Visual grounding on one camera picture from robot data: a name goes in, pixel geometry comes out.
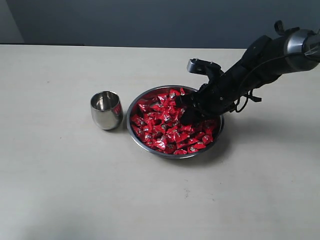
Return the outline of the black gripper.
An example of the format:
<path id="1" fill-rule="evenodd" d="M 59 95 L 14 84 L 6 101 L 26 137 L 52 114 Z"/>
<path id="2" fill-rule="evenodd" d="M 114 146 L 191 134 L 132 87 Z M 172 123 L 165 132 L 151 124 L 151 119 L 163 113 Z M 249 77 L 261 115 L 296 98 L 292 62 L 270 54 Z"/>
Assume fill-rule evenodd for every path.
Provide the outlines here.
<path id="1" fill-rule="evenodd" d="M 261 102 L 260 97 L 253 95 L 253 90 L 262 82 L 261 76 L 254 73 L 261 64 L 260 56 L 243 56 L 221 75 L 209 72 L 206 75 L 209 82 L 197 92 L 177 95 L 174 98 L 177 107 L 193 107 L 185 109 L 180 123 L 194 125 L 226 112 L 239 113 L 243 110 L 237 109 L 241 97 Z"/>

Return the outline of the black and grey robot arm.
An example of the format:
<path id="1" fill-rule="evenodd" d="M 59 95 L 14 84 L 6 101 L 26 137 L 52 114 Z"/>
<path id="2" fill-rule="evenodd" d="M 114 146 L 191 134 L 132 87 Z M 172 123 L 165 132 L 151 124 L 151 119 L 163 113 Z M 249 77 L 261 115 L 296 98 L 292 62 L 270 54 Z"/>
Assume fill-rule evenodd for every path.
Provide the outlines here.
<path id="1" fill-rule="evenodd" d="M 176 106 L 184 108 L 180 123 L 195 124 L 227 112 L 239 113 L 240 98 L 261 102 L 253 91 L 271 84 L 284 74 L 310 71 L 320 63 L 320 34 L 299 27 L 285 29 L 274 24 L 278 38 L 263 35 L 227 71 L 215 62 L 192 58 L 187 71 L 207 76 L 208 83 L 198 91 L 175 97 Z"/>

